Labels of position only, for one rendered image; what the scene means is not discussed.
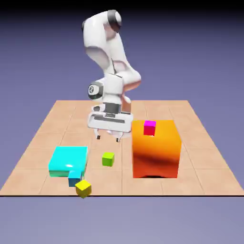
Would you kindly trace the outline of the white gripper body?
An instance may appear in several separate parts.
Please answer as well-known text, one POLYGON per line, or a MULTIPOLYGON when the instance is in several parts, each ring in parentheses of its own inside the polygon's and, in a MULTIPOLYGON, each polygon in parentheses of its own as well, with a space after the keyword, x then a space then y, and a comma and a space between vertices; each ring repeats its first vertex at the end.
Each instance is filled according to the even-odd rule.
POLYGON ((130 113, 91 112, 88 116, 88 127, 116 132, 130 132, 133 115, 130 113))

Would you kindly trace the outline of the small green cube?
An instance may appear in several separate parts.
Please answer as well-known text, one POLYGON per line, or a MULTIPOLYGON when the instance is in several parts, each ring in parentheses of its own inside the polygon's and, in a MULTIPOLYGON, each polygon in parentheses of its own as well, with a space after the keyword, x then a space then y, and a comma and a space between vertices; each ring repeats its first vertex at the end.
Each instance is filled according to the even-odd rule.
POLYGON ((105 152, 102 155, 102 165, 112 167, 114 163, 114 153, 113 152, 105 152))

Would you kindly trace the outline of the small magenta cube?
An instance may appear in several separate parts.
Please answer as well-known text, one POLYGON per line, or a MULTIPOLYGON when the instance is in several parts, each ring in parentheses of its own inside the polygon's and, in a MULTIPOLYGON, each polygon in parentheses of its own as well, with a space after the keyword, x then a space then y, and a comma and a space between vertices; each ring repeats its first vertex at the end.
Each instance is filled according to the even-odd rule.
POLYGON ((156 129, 156 121, 144 121, 143 134, 148 136, 154 136, 156 129))

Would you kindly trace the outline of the small blue cube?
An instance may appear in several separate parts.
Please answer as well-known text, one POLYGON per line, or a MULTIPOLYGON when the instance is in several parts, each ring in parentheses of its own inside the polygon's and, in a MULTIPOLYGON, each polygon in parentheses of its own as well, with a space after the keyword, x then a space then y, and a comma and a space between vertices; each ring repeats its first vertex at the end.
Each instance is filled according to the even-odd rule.
POLYGON ((76 183, 80 182, 82 178, 82 171, 73 170, 68 174, 69 187, 75 187, 76 183))

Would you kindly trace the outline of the small yellow cube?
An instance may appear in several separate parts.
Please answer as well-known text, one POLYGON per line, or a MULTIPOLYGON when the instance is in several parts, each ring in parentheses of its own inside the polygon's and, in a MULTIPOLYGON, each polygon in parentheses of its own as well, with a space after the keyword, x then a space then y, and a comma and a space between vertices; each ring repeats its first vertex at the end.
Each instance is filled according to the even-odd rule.
POLYGON ((76 183, 75 190, 79 197, 85 198, 92 193, 92 185, 86 180, 81 180, 76 183))

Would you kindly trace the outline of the large orange box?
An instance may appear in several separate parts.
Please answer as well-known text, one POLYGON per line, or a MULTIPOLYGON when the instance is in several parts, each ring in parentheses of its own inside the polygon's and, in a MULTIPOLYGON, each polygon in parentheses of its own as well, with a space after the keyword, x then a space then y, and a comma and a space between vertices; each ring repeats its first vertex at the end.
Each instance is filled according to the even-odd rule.
POLYGON ((177 178, 182 141, 173 120, 157 120, 154 136, 144 135, 144 120, 132 122, 133 178, 177 178))

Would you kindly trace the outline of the large cyan box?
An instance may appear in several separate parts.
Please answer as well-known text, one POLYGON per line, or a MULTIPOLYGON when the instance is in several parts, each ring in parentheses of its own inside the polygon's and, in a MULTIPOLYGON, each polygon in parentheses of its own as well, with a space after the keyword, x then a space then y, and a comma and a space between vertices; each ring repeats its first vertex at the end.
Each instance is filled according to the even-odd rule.
POLYGON ((57 146, 48 165, 50 177, 68 177, 70 171, 83 176, 87 156, 87 146, 57 146))

